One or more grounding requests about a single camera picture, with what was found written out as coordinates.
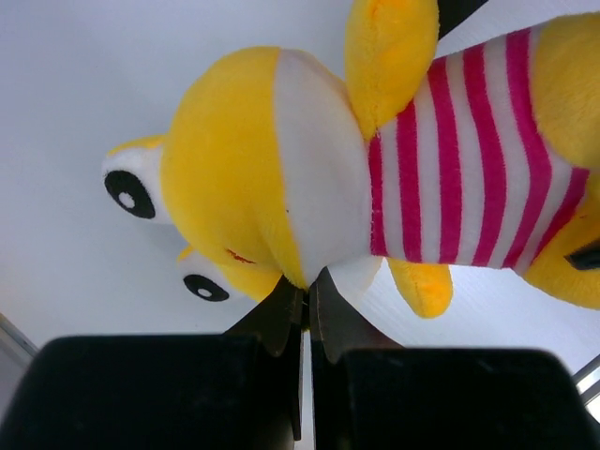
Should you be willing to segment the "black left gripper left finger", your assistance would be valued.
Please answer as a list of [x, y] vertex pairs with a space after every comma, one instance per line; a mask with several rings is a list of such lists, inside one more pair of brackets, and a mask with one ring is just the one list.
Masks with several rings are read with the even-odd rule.
[[5, 449], [291, 449], [303, 294], [288, 281], [222, 334], [60, 337], [1, 423]]

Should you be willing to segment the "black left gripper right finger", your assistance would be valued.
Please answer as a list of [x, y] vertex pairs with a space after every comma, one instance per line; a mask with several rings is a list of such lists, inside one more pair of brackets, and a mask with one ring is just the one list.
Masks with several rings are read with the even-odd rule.
[[595, 449], [564, 365], [531, 349], [405, 348], [323, 270], [308, 295], [319, 449]]

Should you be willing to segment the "yellow duck plush striped shirt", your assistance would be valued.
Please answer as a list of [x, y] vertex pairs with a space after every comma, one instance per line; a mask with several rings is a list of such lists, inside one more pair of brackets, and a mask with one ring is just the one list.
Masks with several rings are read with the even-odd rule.
[[596, 309], [599, 15], [563, 15], [445, 56], [435, 1], [356, 1], [338, 77], [308, 52], [229, 53], [164, 134], [114, 148], [107, 193], [172, 225], [187, 289], [263, 300], [340, 270], [352, 297], [386, 264], [423, 318], [454, 265], [508, 269]]

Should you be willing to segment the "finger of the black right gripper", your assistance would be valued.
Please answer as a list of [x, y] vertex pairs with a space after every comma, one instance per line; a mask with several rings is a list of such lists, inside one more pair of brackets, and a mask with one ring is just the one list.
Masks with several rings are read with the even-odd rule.
[[600, 267], [600, 242], [590, 242], [572, 251], [564, 258], [578, 271], [596, 270]]
[[488, 0], [438, 0], [439, 35], [442, 39], [470, 18]]

